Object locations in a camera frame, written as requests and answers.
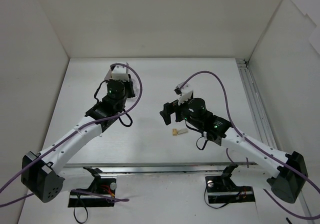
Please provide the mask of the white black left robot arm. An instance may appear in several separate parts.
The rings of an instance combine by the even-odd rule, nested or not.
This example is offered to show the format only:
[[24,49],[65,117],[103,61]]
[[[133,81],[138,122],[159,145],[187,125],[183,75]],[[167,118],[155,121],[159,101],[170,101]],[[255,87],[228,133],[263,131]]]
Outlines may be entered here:
[[30,151],[22,158],[21,182],[43,203],[52,201],[62,191],[84,189],[93,194],[99,190],[96,172],[82,168],[68,174],[64,167],[86,144],[126,115],[127,99],[136,96],[130,74],[112,74],[104,83],[106,95],[72,130],[51,147],[38,153]]

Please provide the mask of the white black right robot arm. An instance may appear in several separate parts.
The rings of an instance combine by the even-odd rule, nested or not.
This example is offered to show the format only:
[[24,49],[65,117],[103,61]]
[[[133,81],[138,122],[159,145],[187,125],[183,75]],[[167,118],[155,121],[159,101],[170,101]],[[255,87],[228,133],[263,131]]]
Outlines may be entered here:
[[258,164],[270,174],[265,181],[267,188],[282,201],[295,203],[306,182],[296,172],[304,176],[308,174],[300,153],[288,154],[245,135],[230,121],[207,110],[202,98],[193,98],[182,104],[178,100],[165,103],[160,115],[166,125],[171,123],[172,114],[176,122],[185,121],[192,125],[206,141],[236,151]]

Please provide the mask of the yellow eraser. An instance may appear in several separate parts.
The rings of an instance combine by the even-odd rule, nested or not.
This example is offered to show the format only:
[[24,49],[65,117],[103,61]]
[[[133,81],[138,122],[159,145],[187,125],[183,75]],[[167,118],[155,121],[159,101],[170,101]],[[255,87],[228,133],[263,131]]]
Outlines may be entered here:
[[173,128],[173,129],[172,129],[172,135],[173,135],[173,136],[177,136],[177,135],[178,135],[178,130],[175,129],[175,128]]

